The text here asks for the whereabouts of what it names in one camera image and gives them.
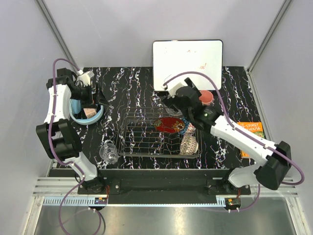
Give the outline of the clear glass bowl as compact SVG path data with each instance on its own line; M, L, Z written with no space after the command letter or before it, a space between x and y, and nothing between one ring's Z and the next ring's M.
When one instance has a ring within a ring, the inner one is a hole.
M166 111L170 116L173 116L173 117L178 117L178 116L181 116L181 115L182 115L182 112L181 112L180 110L175 111L175 110L172 109L172 108L165 108L165 111Z

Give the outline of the blue geometric patterned bowl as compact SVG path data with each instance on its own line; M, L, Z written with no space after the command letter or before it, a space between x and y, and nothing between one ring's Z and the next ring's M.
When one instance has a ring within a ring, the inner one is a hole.
M185 134L193 134L196 130L194 125L189 122L185 117L181 118L181 120L184 122L185 127L184 129L180 132L180 134L185 135Z

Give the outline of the red floral plate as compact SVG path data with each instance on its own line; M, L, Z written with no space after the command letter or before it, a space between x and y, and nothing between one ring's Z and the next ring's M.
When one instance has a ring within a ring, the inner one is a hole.
M176 117L161 117L154 121L154 127L160 132L173 134L183 131L186 124Z

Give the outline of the brown checkered patterned bowl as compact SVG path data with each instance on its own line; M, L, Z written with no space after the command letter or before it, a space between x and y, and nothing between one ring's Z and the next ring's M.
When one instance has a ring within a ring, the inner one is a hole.
M196 141L196 138L187 133L183 136L183 139L180 144L180 155L194 155L196 154L197 150L199 148L199 144Z

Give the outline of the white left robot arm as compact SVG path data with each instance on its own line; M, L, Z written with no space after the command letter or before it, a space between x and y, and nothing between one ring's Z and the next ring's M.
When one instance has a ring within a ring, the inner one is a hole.
M36 134L49 158L75 171L81 188L100 194L106 187L104 176L83 153L79 135L70 123L79 113L85 114L84 119L76 120L80 125L94 124L104 115L108 101L99 86L92 84L93 77L92 71L58 69L57 76L46 84L49 107Z

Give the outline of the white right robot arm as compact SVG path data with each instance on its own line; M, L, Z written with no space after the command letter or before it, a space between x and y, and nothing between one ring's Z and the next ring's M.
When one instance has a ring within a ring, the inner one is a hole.
M276 144L246 130L218 109L203 105L200 95L192 81L186 78L166 92L161 100L168 108L181 111L196 129L227 141L256 162L230 169L221 182L224 192L233 194L239 188L253 184L277 190L291 167L290 146L284 141Z

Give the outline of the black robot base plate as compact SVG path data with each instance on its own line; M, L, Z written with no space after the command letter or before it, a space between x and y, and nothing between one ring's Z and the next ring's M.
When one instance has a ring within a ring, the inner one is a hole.
M213 204L213 186L227 169L105 169L109 204Z

